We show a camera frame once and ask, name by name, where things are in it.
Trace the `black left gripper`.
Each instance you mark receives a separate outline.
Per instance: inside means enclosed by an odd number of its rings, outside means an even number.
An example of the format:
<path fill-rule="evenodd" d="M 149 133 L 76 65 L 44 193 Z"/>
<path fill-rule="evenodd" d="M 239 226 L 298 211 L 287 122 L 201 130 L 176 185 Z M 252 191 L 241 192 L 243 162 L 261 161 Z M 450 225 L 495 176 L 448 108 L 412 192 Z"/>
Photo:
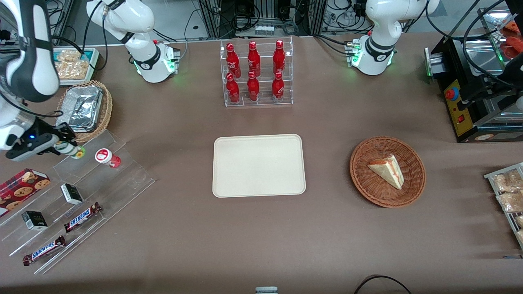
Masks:
<path fill-rule="evenodd" d="M 510 60 L 502 74 L 489 78 L 488 82 L 469 82 L 459 90 L 461 100 L 456 103 L 458 110 L 463 111 L 475 102 L 503 96 L 498 102 L 499 108 L 507 111 L 513 105 L 522 111 L 523 54 L 519 53 Z"/>

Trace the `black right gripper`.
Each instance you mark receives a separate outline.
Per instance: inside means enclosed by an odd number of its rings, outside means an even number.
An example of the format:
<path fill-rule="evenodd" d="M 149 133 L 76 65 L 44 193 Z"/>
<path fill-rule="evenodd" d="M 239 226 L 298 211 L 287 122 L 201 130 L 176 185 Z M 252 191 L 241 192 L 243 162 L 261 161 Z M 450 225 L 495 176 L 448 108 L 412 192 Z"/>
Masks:
<path fill-rule="evenodd" d="M 5 157 L 10 160 L 25 160 L 36 154 L 55 149 L 76 149 L 76 135 L 68 124 L 51 126 L 46 122 L 33 123 L 28 130 L 19 125 L 7 129 Z"/>

